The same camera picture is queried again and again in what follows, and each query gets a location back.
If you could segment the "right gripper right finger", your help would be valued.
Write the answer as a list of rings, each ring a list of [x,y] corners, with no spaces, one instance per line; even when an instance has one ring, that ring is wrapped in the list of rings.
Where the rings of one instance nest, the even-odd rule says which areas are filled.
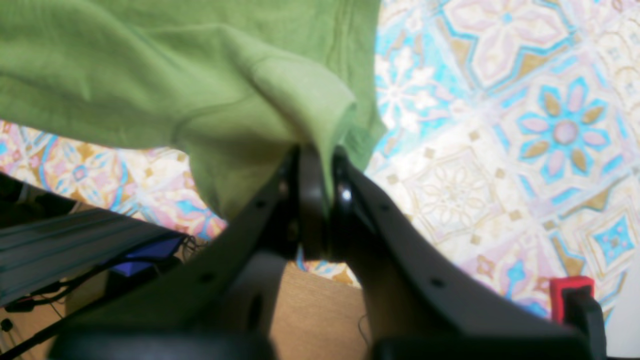
[[[362,286],[372,360],[591,360],[578,331],[473,280],[423,239],[343,149],[331,160],[330,257]]]

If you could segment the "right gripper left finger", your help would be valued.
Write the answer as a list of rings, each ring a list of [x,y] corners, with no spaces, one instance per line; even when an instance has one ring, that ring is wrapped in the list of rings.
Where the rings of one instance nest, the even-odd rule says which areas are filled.
[[[274,360],[269,340],[286,264],[327,252],[322,160],[286,153],[226,230],[185,265],[62,330],[52,360]]]

